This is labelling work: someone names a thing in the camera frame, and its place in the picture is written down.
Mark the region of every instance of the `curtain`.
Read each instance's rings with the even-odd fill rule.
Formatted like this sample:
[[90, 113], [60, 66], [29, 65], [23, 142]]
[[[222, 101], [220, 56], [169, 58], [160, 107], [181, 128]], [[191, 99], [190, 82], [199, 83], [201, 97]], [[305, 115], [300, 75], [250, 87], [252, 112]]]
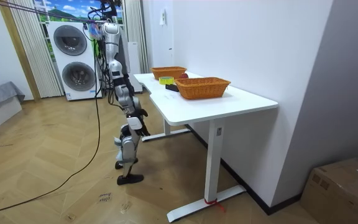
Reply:
[[[32, 0], [9, 0], [9, 2], [34, 8]], [[53, 67], [37, 15], [18, 9], [11, 9], [11, 12], [41, 98], [62, 96], [63, 88]]]
[[123, 0], [122, 2], [125, 32], [128, 42], [137, 42], [139, 48], [140, 71], [149, 72], [147, 61], [146, 38], [140, 0]]

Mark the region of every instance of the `red object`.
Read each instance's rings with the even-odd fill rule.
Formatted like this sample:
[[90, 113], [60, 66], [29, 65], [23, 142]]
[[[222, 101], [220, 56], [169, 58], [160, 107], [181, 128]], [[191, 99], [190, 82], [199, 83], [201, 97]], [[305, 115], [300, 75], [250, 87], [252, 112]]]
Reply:
[[214, 204], [216, 204], [216, 205], [219, 206], [219, 208], [221, 208], [221, 210], [223, 211], [223, 213], [226, 213], [224, 207], [218, 202], [218, 199], [215, 199], [215, 200], [213, 200], [212, 202], [207, 202], [207, 201], [205, 200], [205, 198], [204, 198], [204, 202], [205, 202], [205, 204], [207, 204], [207, 205], [214, 205]]
[[183, 72], [179, 78], [189, 78], [189, 76], [187, 75], [187, 73]]

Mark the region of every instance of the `washing machine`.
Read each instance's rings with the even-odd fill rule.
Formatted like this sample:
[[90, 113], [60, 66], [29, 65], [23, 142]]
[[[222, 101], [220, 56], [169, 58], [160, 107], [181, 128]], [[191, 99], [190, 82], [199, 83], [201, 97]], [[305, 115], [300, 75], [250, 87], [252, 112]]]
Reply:
[[67, 100], [94, 98], [101, 84], [88, 26], [80, 22], [46, 22], [46, 26]]

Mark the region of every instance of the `herringbone floor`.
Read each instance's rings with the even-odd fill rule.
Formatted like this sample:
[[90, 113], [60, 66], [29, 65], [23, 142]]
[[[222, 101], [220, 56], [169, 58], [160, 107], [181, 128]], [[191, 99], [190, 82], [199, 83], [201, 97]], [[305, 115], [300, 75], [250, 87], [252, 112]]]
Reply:
[[[150, 115], [149, 131], [162, 132], [149, 94], [138, 96]], [[203, 198], [206, 150], [192, 134], [141, 142], [132, 172], [145, 180], [117, 186], [113, 136], [125, 116], [106, 99], [99, 100], [99, 111], [101, 143], [91, 165], [55, 193], [0, 212], [0, 223], [168, 223], [167, 212]], [[97, 127], [94, 100], [61, 97], [23, 105], [0, 126], [0, 208], [52, 190], [82, 168], [94, 153]], [[221, 168], [219, 190], [234, 185]], [[222, 205], [226, 213], [210, 207], [177, 223], [316, 223], [297, 203], [269, 217], [247, 194]]]

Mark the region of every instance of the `orange basket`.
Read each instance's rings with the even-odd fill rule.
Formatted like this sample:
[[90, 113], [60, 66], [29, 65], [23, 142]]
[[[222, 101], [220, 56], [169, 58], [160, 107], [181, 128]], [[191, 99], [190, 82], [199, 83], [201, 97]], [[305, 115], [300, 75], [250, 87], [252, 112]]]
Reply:
[[187, 100], [222, 97], [230, 84], [221, 78], [179, 78], [175, 80], [181, 96]]
[[153, 72], [154, 78], [156, 80], [158, 80], [160, 77], [173, 77], [174, 79], [177, 79], [186, 70], [187, 68], [183, 67], [151, 68], [151, 71]]

